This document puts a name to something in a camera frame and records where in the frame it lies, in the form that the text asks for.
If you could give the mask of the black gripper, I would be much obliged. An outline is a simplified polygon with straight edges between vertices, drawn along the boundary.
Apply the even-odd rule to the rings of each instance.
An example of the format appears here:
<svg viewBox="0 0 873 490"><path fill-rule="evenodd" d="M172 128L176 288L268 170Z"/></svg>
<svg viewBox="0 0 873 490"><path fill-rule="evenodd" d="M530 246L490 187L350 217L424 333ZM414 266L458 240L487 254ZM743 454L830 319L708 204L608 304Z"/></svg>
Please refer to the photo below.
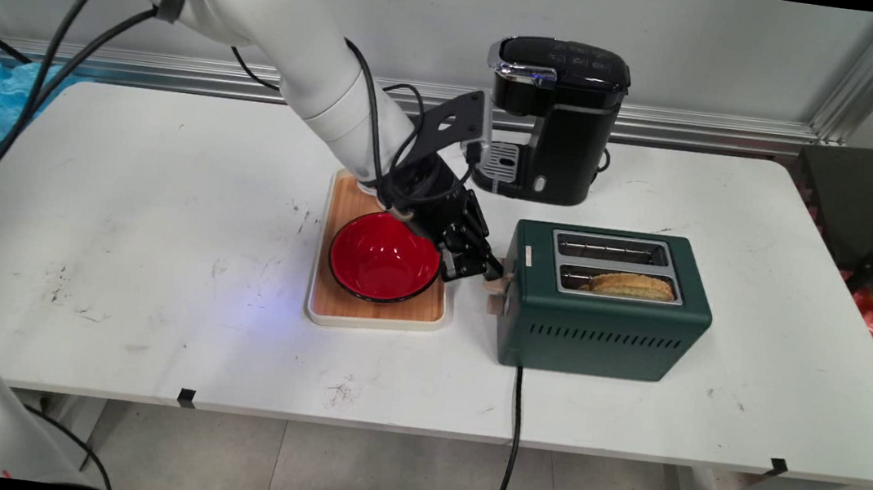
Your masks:
<svg viewBox="0 0 873 490"><path fill-rule="evenodd" d="M474 174L469 165L462 176L437 154L392 167L377 181L385 209L416 235L440 248L443 282L482 275L502 278L503 266L488 242L488 226L475 194L465 184Z"/></svg>

